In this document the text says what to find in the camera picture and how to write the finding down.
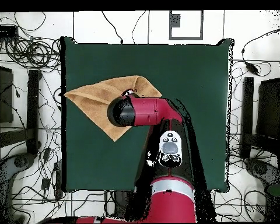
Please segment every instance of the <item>dark green table surface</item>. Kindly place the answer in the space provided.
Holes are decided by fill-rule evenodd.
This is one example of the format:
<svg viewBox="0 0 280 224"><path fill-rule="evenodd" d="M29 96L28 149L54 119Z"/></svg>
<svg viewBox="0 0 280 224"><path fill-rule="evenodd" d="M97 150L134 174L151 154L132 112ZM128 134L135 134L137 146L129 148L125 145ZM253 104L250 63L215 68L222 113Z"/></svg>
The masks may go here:
<svg viewBox="0 0 280 224"><path fill-rule="evenodd" d="M183 102L192 117L208 189L227 190L226 107L232 40L213 46L109 45L74 44L65 37L61 44L65 52L62 87L67 92L110 78L140 75L162 97ZM62 183L66 190L133 190L149 127L132 127L114 142L73 102L65 102Z"/></svg>

